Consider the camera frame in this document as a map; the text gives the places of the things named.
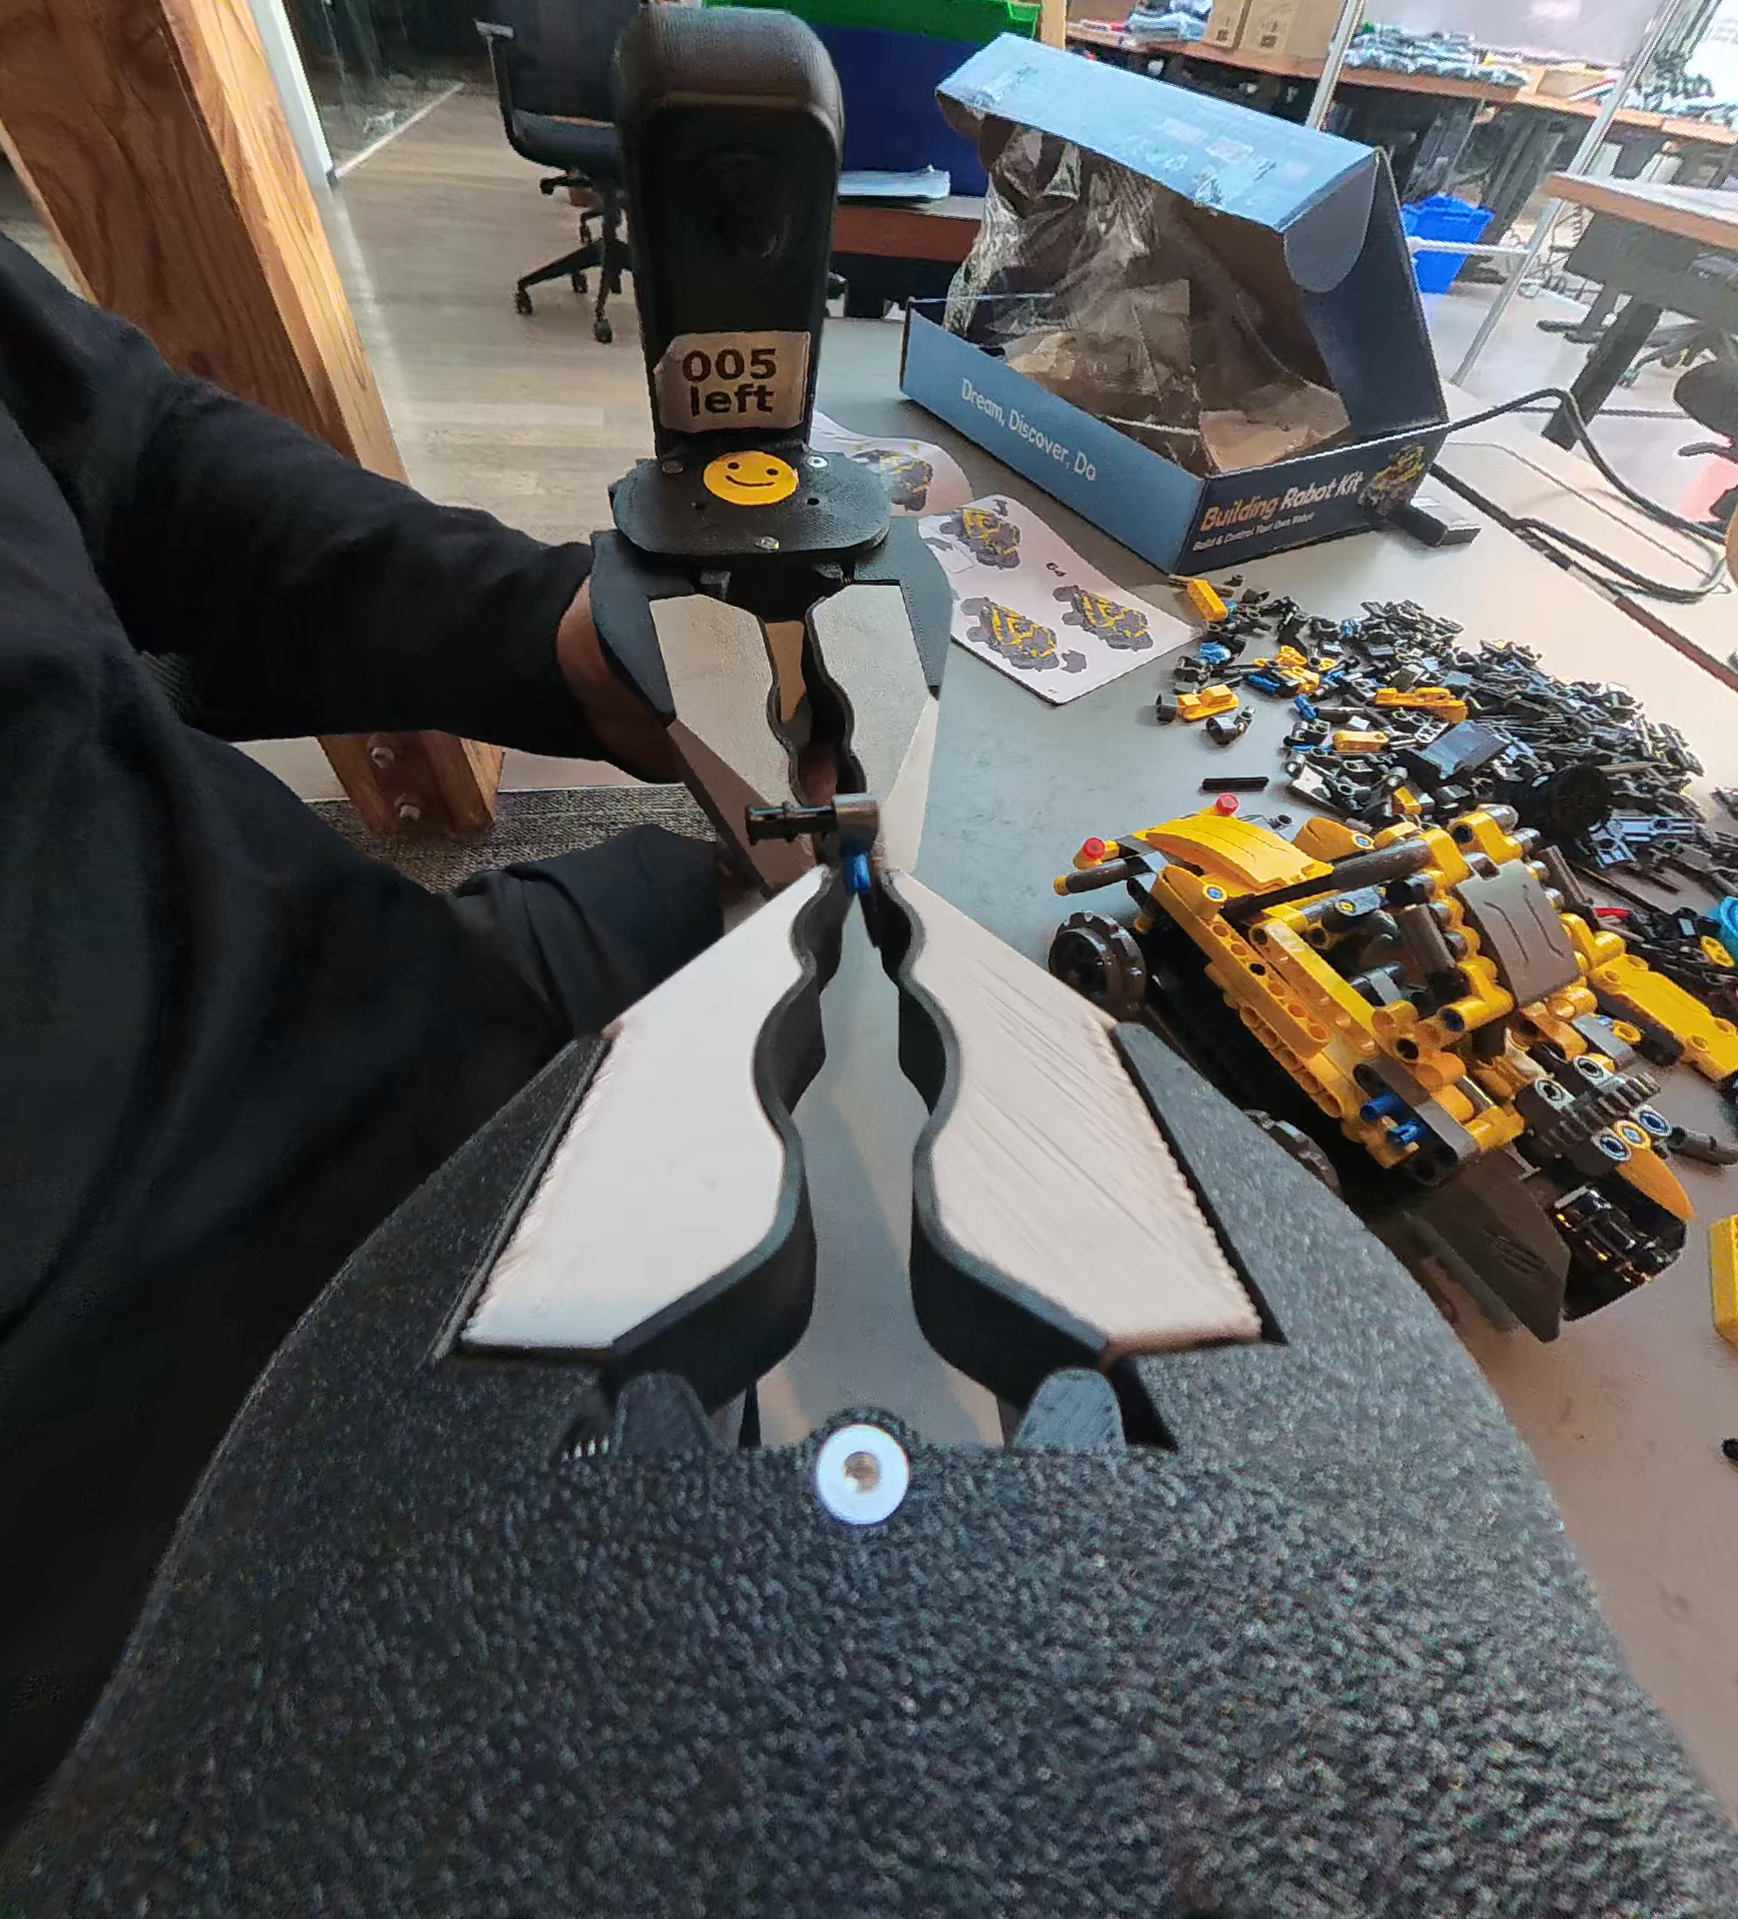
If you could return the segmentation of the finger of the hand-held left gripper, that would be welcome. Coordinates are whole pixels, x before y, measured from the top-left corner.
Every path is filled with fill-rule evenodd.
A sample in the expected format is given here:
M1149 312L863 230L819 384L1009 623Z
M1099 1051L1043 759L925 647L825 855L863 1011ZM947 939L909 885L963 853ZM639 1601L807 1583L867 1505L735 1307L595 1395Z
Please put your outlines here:
M699 592L657 599L651 617L683 783L737 877L765 897L783 893L815 855L801 835L755 841L747 831L751 807L801 803L769 629Z
M927 823L939 699L897 586L845 586L803 623L803 791L865 797L869 869L913 871Z

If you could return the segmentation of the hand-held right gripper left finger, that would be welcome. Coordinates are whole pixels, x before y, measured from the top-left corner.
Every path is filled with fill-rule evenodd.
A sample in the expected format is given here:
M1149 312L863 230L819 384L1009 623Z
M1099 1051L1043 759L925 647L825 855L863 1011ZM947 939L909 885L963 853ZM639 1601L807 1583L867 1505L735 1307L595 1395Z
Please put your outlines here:
M458 1343L667 1373L733 1403L807 1329L815 1241L793 1105L851 893L811 869L605 1031Z

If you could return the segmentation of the grey toothed rack brick assembly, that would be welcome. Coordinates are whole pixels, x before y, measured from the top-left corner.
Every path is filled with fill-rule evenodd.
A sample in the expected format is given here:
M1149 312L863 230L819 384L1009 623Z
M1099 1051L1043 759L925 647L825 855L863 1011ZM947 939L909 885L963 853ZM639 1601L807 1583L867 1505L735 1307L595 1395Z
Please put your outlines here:
M833 867L857 899L869 897L877 885L881 805L869 793L839 793L825 803L747 805L741 823L753 849L807 843L815 859Z

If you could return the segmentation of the yellow brick toy vehicle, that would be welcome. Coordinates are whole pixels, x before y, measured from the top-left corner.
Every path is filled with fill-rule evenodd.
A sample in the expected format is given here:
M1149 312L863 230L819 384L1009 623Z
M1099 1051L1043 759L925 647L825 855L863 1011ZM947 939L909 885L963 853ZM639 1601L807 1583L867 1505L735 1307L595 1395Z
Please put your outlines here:
M1670 1067L1738 1027L1648 965L1504 805L1285 833L1213 805L1093 837L1049 969L1253 1111L1422 1279L1552 1341L1682 1257Z

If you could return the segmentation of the person's left forearm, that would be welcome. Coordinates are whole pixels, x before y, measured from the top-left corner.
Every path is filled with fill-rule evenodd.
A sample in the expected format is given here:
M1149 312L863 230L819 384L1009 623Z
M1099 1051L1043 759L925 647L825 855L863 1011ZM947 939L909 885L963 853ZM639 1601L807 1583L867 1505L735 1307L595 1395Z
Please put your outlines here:
M631 761L573 619L593 560L374 474L98 314L66 482L144 649L222 737L450 731Z

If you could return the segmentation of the grey desk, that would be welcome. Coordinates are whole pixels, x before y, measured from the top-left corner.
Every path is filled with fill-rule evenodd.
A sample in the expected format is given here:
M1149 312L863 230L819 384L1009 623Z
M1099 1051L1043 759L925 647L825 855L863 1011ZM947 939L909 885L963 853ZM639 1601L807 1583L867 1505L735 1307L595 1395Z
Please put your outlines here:
M1738 689L1494 524L1464 548L1388 532L1249 570L1271 594L1345 615L1418 601L1484 641L1528 645L1568 679L1616 683L1676 727L1706 779L1738 789ZM1203 751L1153 721L1151 659L1067 705L955 649L947 663L919 873L1041 961L1073 849L1167 819L1209 769L1269 763L1269 725ZM829 1059L801 1101L821 1251L815 1313L761 1387L771 1441L885 1407L939 1441L999 1435L993 1399L923 1339L909 1301L911 1155L927 1115L895 1057L897 1003L853 923L825 993ZM1490 1325L1456 1287L1456 1331L1548 1477L1566 1533L1640 1681L1738 1821L1738 1347L1710 1323L1702 1247L1632 1301L1552 1343Z

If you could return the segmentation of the instruction booklet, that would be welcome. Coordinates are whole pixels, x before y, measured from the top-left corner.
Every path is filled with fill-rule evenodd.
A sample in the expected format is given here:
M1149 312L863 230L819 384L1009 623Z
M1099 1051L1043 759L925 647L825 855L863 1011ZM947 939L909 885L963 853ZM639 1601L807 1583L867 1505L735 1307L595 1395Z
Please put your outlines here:
M881 478L949 592L947 631L975 657L1063 705L1139 663L1193 651L1199 631L1083 560L1017 498L977 496L937 444L875 438L815 414L815 454Z

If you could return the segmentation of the blue bin with green lid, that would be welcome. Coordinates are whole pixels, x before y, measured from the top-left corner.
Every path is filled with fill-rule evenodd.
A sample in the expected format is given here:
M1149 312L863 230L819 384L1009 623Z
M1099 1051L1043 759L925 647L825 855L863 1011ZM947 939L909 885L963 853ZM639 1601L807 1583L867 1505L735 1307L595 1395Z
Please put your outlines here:
M977 144L955 132L935 88L999 36L1035 40L1035 2L749 2L809 24L831 54L845 110L847 172L949 176L981 196Z

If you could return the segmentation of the blue cardboard kit box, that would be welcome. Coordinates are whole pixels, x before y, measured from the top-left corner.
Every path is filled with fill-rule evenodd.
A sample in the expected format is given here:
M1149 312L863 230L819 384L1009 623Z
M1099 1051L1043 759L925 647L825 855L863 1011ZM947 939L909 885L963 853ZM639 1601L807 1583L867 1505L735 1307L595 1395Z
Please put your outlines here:
M945 300L907 320L909 400L1169 574L1392 524L1450 422L1382 150L1021 36L963 62L937 102L987 180L983 136L1029 128L1269 232L1353 436L1203 480L947 332Z

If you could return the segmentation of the crumpled clear plastic bag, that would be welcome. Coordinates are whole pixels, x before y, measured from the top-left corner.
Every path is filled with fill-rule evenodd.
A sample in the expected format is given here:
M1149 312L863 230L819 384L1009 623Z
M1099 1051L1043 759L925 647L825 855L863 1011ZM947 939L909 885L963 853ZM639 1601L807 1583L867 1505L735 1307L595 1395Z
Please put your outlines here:
M1349 444L1273 236L1005 124L941 326L1211 480Z

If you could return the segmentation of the wooden pillar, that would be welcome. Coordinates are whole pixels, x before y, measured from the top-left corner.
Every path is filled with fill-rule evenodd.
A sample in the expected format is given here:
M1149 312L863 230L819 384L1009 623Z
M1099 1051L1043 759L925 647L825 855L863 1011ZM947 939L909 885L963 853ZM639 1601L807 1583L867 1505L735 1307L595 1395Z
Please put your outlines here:
M292 134L258 4L0 2L0 142L88 298L134 324L190 384L206 382L322 444L326 468L406 478L368 348ZM254 590L248 512L184 496L152 508L154 572L204 613L208 665L256 687L246 645L210 625ZM493 827L501 749L456 731L368 723L362 705L276 713L318 737L360 823L392 837Z

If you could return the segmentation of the pile of loose brick pieces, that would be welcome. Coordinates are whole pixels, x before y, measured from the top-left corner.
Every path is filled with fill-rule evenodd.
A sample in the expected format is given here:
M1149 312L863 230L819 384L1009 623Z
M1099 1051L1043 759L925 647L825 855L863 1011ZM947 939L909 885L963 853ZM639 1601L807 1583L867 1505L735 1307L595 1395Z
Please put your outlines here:
M1650 967L1738 1029L1738 971L1712 923L1716 901L1738 897L1738 787L1716 793L1722 819L1712 821L1680 731L1648 717L1622 685L1558 677L1522 643L1466 641L1454 619L1410 599L1364 601L1331 619L1261 588L1229 584L1215 596L1223 615L1177 659L1157 721L1213 747L1237 745L1257 717L1281 721L1283 735L1271 775L1259 785L1209 775L1197 811L1233 797L1287 835L1315 819L1368 831L1452 825L1504 805L1512 781L1598 765L1618 795L1614 813L1584 841L1542 843ZM1672 1071L1702 1077L1732 1115L1730 1075L1686 1065L1664 1071L1662 1111ZM1728 1145L1668 1119L1674 1169L1732 1161ZM1738 1215L1694 1217L1692 1239L1708 1263L1716 1331L1738 1343Z

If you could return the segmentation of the black wheel rim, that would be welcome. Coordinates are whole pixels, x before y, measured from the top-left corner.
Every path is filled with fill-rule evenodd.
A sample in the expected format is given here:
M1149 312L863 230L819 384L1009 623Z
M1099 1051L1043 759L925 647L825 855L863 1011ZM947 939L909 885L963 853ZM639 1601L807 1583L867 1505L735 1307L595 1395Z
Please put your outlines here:
M1500 803L1520 827L1552 843L1586 841L1614 813L1616 799L1610 779L1592 763L1562 763L1500 789Z

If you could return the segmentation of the long wooden background table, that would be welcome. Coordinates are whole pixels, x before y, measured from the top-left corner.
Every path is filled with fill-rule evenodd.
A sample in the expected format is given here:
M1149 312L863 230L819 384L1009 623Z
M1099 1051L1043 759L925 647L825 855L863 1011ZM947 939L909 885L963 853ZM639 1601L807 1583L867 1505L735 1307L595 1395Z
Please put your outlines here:
M1283 118L1313 108L1343 4L1071 4L1069 50ZM1530 114L1586 132L1612 98L1620 62L1538 50L1504 20L1478 30L1406 26L1398 4L1360 4L1331 92L1331 122L1353 108L1472 110L1476 122ZM1728 150L1738 104L1670 86L1656 52L1624 92L1608 140L1654 136Z

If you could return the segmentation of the wooden table with black legs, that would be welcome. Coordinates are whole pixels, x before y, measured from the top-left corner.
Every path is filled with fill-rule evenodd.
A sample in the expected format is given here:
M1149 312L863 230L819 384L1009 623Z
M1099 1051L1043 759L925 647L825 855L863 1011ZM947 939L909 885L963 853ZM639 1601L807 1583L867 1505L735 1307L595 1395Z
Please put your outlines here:
M1666 316L1738 340L1738 190L1558 174L1554 200L1590 222L1566 272L1620 300L1570 396L1594 420Z

